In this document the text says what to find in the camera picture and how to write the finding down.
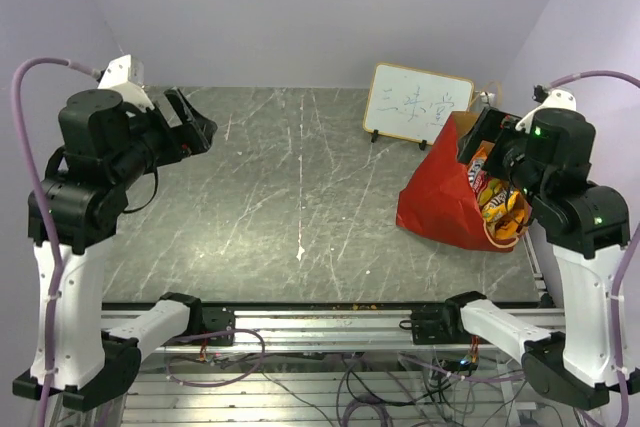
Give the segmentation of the yellow m&m's packet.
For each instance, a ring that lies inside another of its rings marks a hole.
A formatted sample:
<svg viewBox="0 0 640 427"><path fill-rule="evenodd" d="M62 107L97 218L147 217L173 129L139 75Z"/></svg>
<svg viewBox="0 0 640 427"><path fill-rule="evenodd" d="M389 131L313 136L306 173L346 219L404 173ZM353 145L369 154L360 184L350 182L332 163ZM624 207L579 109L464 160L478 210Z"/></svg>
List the yellow m&m's packet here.
<svg viewBox="0 0 640 427"><path fill-rule="evenodd" d="M528 221L522 193L499 179L491 178L477 201L487 232L496 242L515 239Z"/></svg>

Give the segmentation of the red paper bag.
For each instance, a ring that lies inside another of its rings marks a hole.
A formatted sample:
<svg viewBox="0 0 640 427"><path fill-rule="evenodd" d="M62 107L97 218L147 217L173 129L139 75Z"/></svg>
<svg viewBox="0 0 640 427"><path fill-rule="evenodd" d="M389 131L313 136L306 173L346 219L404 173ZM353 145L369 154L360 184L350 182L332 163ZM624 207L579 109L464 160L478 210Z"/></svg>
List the red paper bag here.
<svg viewBox="0 0 640 427"><path fill-rule="evenodd" d="M478 115L454 112L444 124L425 159L400 192L396 225L429 240L475 251L510 252L527 232L517 225L505 240L492 237L467 177L457 161L457 142Z"/></svg>

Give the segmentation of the orange lay's chip bag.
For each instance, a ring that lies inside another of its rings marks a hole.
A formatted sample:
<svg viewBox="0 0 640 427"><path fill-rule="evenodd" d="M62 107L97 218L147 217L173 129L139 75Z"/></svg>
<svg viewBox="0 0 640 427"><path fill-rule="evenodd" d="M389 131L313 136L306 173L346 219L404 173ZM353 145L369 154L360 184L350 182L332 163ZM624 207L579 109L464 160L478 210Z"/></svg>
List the orange lay's chip bag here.
<svg viewBox="0 0 640 427"><path fill-rule="evenodd" d="M467 177L469 185L475 195L485 190L492 177L484 169L485 162L488 159L489 151L486 147L480 146L472 156L471 161L467 165Z"/></svg>

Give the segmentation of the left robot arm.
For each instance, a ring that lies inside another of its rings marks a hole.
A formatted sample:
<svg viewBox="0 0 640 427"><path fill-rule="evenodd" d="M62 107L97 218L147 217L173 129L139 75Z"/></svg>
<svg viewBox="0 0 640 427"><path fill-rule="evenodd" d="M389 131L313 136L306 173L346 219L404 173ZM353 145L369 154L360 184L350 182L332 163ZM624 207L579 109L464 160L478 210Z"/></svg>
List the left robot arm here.
<svg viewBox="0 0 640 427"><path fill-rule="evenodd" d="M192 344L203 334L201 301L180 293L164 294L136 320L100 328L105 263L118 220L130 212L129 188L207 152L217 129L180 90L165 97L178 125L157 105L139 108L108 89L76 93L59 113L63 143L28 199L40 332L31 367L14 380L17 396L60 395L66 408L87 412L126 393L158 347L173 338Z"/></svg>

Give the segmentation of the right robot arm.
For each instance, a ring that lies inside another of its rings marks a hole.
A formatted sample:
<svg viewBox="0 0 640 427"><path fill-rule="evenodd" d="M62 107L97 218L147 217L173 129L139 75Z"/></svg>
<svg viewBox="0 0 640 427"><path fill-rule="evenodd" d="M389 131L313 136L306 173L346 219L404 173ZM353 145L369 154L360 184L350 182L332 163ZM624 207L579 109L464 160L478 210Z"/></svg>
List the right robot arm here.
<svg viewBox="0 0 640 427"><path fill-rule="evenodd" d="M469 180L474 154L485 169L519 193L525 218L544 230L561 275L560 331L527 323L471 291L410 318L414 340L464 343L473 337L518 361L541 396L581 410L607 404L611 392L635 394L639 370L624 342L621 277L632 242L629 209L615 189L590 181L596 130L561 108L518 118L495 108L452 113L423 163L400 193L396 222L431 240L470 250L503 251L508 241L485 232Z"/></svg>

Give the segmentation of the small whiteboard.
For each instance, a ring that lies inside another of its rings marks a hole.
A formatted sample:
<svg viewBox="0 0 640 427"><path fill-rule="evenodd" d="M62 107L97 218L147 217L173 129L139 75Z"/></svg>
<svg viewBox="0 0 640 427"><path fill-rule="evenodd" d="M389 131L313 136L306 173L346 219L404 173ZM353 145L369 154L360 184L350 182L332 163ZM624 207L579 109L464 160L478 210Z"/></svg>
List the small whiteboard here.
<svg viewBox="0 0 640 427"><path fill-rule="evenodd" d="M374 69L363 129L380 136L432 145L453 112L466 111L474 83L452 75L379 63Z"/></svg>

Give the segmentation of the aluminium frame rail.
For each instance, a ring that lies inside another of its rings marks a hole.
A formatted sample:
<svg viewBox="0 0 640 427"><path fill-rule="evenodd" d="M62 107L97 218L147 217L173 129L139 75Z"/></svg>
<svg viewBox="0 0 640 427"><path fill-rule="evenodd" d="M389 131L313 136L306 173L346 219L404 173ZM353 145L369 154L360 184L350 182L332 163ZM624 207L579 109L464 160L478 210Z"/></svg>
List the aluminium frame rail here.
<svg viewBox="0 0 640 427"><path fill-rule="evenodd" d="M564 330L562 309L508 309L520 320L550 330ZM143 310L104 310L101 327L111 329L132 321ZM347 352L347 351L419 351L434 345L414 345L410 331L399 324L408 319L409 310L372 311L259 311L237 310L236 329L256 331L265 341L268 353ZM199 353L200 343L167 345L155 353ZM207 352L254 353L260 351L258 339L247 333L234 334L230 346L212 346Z"/></svg>

